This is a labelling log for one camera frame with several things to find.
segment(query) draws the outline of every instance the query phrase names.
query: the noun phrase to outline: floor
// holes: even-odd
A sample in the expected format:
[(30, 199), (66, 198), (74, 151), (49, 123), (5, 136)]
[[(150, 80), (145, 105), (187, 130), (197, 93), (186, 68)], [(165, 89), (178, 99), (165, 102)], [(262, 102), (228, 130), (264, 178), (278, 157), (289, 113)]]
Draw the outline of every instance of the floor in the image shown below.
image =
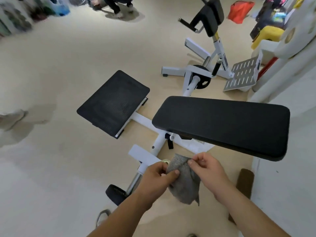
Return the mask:
[[(221, 1), (227, 16), (236, 0)], [(255, 10), (262, 1), (254, 1)], [(138, 163), (128, 156), (129, 149), (138, 144), (149, 150), (156, 134), (132, 122), (116, 140), (81, 118), (77, 108), (120, 69), (151, 89), (139, 112), (152, 118), (168, 96), (181, 95), (182, 78), (162, 77), (161, 66), (202, 62), (184, 47), (185, 38), (212, 50), (204, 32), (197, 35), (177, 22), (179, 16), (189, 20), (195, 15), (199, 0), (134, 4), (139, 14), (129, 21), (83, 6), (36, 24), (30, 33), (1, 40), (0, 111), (29, 111), (0, 137), (2, 237), (86, 236), (101, 210), (115, 208), (105, 195), (108, 185), (126, 189), (136, 173)], [(241, 25), (226, 19), (219, 27), (230, 66), (250, 58), (254, 25), (249, 17)], [(192, 96), (246, 100), (238, 90), (223, 93), (224, 83), (213, 79)], [(234, 182), (241, 168), (251, 167), (250, 156), (221, 147), (210, 152)], [(170, 159), (174, 153), (192, 156), (179, 146), (164, 146), (158, 157)], [(227, 210), (203, 186), (200, 202), (200, 207), (183, 205), (166, 192), (134, 236), (237, 236)]]

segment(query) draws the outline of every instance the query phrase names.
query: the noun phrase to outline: cleaning rag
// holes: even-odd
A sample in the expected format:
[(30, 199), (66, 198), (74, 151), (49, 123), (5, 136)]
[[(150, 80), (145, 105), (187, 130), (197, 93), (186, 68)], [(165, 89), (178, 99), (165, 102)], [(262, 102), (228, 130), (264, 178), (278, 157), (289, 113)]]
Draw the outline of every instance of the cleaning rag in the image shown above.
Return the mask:
[(188, 160), (190, 158), (183, 155), (175, 154), (170, 161), (166, 174), (173, 170), (179, 170), (180, 175), (169, 186), (169, 190), (174, 197), (176, 197), (181, 203), (191, 204), (194, 200), (200, 206), (199, 189), (201, 179), (199, 176), (189, 167)]

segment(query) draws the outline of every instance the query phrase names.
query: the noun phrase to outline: shoe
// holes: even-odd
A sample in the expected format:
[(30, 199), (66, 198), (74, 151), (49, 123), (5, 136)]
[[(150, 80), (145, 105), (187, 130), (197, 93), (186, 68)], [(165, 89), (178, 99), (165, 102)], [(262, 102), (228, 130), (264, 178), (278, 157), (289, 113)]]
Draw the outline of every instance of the shoe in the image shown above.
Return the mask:
[(110, 214), (111, 214), (111, 211), (109, 209), (101, 211), (97, 218), (97, 223), (95, 227), (97, 228), (103, 221), (105, 221), (109, 217)]
[(26, 111), (17, 110), (8, 115), (0, 116), (0, 129), (3, 131), (10, 130), (19, 120), (25, 117)]
[(135, 11), (135, 8), (134, 8), (133, 4), (129, 5), (128, 6), (128, 12), (129, 13), (133, 13), (134, 11)]
[(122, 18), (124, 18), (124, 15), (123, 15), (122, 12), (119, 12), (119, 13), (115, 14), (115, 17), (119, 18), (119, 19), (122, 19)]

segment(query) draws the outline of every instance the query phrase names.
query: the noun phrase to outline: forearm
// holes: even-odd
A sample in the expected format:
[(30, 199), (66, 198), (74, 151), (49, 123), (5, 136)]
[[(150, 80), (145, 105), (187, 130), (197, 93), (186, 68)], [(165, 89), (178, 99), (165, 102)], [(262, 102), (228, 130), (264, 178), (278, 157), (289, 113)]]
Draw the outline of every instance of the forearm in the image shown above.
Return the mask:
[(221, 189), (218, 199), (227, 207), (244, 237), (289, 237), (232, 184)]
[(145, 211), (142, 199), (133, 193), (87, 237), (132, 237)]

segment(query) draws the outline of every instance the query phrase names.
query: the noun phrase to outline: red bag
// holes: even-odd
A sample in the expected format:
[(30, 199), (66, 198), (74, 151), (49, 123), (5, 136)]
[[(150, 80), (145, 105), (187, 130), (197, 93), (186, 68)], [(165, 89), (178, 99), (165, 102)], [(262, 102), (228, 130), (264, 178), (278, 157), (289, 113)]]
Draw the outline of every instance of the red bag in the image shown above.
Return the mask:
[(230, 6), (228, 19), (234, 23), (241, 24), (254, 5), (255, 3), (252, 1), (236, 1)]

